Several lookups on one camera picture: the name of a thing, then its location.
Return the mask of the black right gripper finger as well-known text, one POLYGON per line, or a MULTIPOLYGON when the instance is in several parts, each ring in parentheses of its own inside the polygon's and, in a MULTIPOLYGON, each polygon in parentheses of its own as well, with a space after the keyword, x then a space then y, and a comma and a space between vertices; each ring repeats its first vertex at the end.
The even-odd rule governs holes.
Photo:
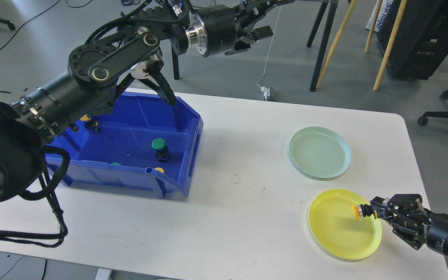
POLYGON ((388 224, 393 227, 393 234, 403 240, 411 248, 419 250, 423 246, 423 230, 420 227, 414 226, 411 222, 411 227, 406 224, 400 225, 395 221, 388 221, 388 224))
POLYGON ((391 198, 375 197, 370 200, 377 218, 395 220, 397 217, 407 217, 412 213, 424 213, 422 196, 419 194, 395 194, 391 198))

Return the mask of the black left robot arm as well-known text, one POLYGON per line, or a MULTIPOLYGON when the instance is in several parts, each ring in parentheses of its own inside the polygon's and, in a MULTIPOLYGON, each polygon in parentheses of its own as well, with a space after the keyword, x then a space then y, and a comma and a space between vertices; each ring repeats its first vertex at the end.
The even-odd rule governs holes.
POLYGON ((16 196, 47 199, 59 232, 0 230, 0 241, 55 248, 68 234, 55 189, 70 164, 69 153, 51 142, 67 129, 78 131, 82 117, 109 114, 135 80, 173 107, 176 96, 161 73, 160 42, 169 40, 173 57, 197 49, 203 57, 249 51, 273 36, 270 26, 255 28, 270 10, 289 0, 242 0, 235 7, 195 9, 189 0, 145 0, 97 28, 68 57, 67 71, 12 103, 0 101, 0 202, 16 196))

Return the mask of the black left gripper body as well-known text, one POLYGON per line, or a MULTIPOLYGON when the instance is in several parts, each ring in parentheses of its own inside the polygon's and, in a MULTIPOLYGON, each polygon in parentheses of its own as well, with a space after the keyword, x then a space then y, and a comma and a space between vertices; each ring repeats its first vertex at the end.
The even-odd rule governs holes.
POLYGON ((235 7, 212 5, 199 9, 201 44, 199 53, 203 57, 231 50, 239 34, 251 33, 259 16, 240 15, 240 4, 235 7))

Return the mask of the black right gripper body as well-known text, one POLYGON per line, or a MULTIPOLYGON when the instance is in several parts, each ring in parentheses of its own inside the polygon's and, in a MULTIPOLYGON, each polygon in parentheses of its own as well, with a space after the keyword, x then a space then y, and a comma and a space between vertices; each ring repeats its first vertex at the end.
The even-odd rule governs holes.
POLYGON ((448 214, 430 211, 411 214, 414 223, 423 230, 423 245, 448 257, 448 214))

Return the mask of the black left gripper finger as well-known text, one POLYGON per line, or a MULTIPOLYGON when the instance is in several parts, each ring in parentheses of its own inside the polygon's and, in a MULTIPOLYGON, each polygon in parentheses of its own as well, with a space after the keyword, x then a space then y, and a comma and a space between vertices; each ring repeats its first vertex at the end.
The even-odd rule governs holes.
POLYGON ((242 0, 240 3, 240 15, 259 16, 266 14, 274 7, 288 5, 293 2, 295 0, 242 0))
POLYGON ((233 55, 238 53, 245 53, 251 49, 251 46, 256 44, 259 40, 272 37, 274 35, 270 26, 264 26, 254 29, 251 33, 239 34, 238 39, 233 44, 231 50, 226 51, 225 55, 233 55))

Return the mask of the yellow button near arm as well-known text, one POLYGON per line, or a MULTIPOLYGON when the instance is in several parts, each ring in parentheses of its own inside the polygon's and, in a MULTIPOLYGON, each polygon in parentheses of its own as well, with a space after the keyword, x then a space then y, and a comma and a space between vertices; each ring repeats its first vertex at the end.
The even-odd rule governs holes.
POLYGON ((80 118, 80 121, 83 122, 84 128, 90 134, 98 134, 101 130, 101 126, 97 119, 84 115, 80 118))

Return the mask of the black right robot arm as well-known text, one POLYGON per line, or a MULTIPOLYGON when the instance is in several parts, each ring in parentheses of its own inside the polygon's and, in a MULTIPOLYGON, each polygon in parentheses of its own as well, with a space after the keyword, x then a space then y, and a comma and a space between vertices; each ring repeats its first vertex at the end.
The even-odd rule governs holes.
POLYGON ((369 205, 354 207, 360 217, 373 215, 393 227, 393 234, 410 247, 423 245, 448 257, 448 215, 431 212, 422 206, 419 194, 396 194, 391 198, 375 197, 369 205))

